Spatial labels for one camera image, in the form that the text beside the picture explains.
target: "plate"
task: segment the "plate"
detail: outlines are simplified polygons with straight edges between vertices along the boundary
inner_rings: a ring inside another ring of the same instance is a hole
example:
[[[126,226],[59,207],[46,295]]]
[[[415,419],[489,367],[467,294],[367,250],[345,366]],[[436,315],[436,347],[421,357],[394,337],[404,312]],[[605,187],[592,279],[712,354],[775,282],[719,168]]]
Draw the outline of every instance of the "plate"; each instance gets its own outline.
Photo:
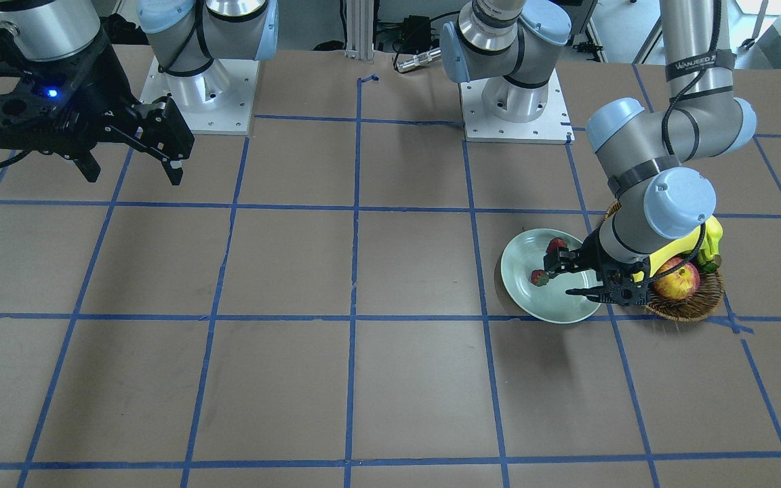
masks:
[[[571,288],[589,288],[600,285],[595,271],[565,272],[543,287],[530,282],[534,269],[544,268],[544,254],[548,244],[555,237],[561,237],[569,249],[577,249],[582,242],[566,232],[552,228],[534,228],[517,235],[502,253],[502,283],[511,299],[526,313],[554,324],[574,324],[583,321],[601,303],[589,302],[582,296],[568,296]]]

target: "apple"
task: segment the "apple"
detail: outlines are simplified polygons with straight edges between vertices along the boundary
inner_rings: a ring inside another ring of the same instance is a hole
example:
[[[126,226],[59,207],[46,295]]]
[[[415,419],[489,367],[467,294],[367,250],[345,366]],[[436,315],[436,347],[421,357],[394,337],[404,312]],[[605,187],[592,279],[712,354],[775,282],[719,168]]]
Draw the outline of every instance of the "apple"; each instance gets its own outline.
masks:
[[[659,271],[657,271],[656,274],[659,275],[661,272],[666,272],[681,262],[682,259],[675,256],[667,260],[667,262],[665,262],[661,268],[659,268]],[[698,290],[700,284],[701,277],[698,274],[698,269],[695,268],[694,264],[688,262],[683,265],[683,268],[680,268],[677,271],[672,272],[672,274],[655,281],[653,283],[653,289],[656,291],[656,293],[659,293],[660,296],[663,296],[666,299],[682,300],[693,296],[695,291]]]

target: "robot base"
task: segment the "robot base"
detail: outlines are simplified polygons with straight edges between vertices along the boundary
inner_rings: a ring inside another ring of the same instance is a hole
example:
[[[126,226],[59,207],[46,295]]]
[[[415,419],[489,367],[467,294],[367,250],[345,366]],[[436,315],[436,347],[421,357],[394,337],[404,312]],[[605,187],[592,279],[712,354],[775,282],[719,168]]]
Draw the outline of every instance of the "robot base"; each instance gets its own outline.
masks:
[[[248,136],[252,121],[252,105],[255,101],[255,89],[258,86],[258,62],[242,59],[218,60],[227,70],[232,80],[231,89],[216,107],[190,109],[185,102],[174,99],[194,134],[220,134],[229,136]],[[152,102],[171,92],[167,79],[159,73],[159,63],[153,58],[149,74],[140,92],[140,99]]]
[[[487,80],[460,83],[462,119],[466,140],[471,142],[529,142],[565,144],[574,141],[571,119],[554,70],[548,82],[548,102],[542,114],[530,123],[512,123],[490,114],[481,101]]]

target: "light blue joint cap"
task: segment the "light blue joint cap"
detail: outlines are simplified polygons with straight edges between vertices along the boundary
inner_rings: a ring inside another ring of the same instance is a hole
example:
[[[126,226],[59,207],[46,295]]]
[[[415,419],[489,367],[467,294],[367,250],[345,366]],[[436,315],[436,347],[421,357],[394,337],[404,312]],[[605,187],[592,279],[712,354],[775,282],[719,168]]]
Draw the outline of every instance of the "light blue joint cap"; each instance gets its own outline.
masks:
[[[520,20],[533,34],[554,46],[564,46],[571,36],[568,13],[549,0],[527,0]]]
[[[255,61],[266,61],[276,56],[279,42],[279,4],[277,0],[267,0],[267,16],[264,18],[264,32],[258,43]]]
[[[641,103],[633,98],[620,98],[599,108],[586,123],[586,137],[593,146],[593,152],[643,111]]]
[[[680,239],[706,222],[716,210],[716,191],[690,167],[672,167],[655,176],[644,194],[644,214],[666,239]]]
[[[725,149],[725,152],[722,152],[722,154],[729,153],[746,145],[746,143],[755,136],[755,130],[759,124],[759,117],[755,114],[755,110],[753,110],[753,106],[751,106],[749,102],[742,98],[735,98],[734,102],[737,102],[737,105],[740,105],[740,109],[743,111],[743,123],[740,125],[740,133],[737,135],[737,139],[734,139],[734,143],[732,143],[731,147]]]
[[[442,46],[442,65],[450,81],[454,83],[468,83],[471,77],[468,75],[466,56],[460,38],[456,34],[453,22],[446,22],[442,26],[442,37],[439,40]]]
[[[138,0],[137,16],[146,34],[156,34],[191,12],[195,0]]]

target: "fruit basket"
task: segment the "fruit basket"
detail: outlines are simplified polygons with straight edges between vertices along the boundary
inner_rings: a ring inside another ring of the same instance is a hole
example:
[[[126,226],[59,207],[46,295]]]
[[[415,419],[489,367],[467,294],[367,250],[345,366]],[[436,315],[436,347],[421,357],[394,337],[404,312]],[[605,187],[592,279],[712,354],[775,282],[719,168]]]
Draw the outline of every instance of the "fruit basket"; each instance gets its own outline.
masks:
[[[605,219],[619,209],[619,201],[614,201],[605,213]],[[702,272],[698,269],[698,272],[700,285],[695,294],[682,300],[670,300],[653,293],[653,299],[645,306],[647,310],[675,322],[698,322],[709,317],[719,307],[719,303],[722,303],[725,281],[722,280],[719,270]]]

